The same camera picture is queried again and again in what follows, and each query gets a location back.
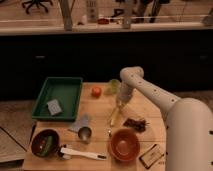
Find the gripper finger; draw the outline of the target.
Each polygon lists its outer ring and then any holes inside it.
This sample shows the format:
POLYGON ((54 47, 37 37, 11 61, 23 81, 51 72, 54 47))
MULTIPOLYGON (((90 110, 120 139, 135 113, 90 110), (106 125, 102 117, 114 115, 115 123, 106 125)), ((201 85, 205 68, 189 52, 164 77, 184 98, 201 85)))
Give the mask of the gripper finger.
POLYGON ((122 111, 125 106, 126 106, 126 103, 121 102, 119 104, 119 111, 122 111))
POLYGON ((117 104, 116 107, 115 107, 115 114, 117 115, 119 112, 120 112, 120 108, 121 108, 121 105, 117 104))

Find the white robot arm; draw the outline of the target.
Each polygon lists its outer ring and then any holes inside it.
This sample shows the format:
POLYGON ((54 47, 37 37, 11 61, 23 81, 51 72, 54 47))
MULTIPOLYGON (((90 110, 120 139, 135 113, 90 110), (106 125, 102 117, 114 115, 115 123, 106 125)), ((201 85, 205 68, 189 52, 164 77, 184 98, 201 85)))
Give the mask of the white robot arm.
POLYGON ((195 98, 180 98, 143 79, 141 67, 120 71, 118 103, 137 89, 161 111, 166 129, 165 171, 213 171, 213 112, 195 98))

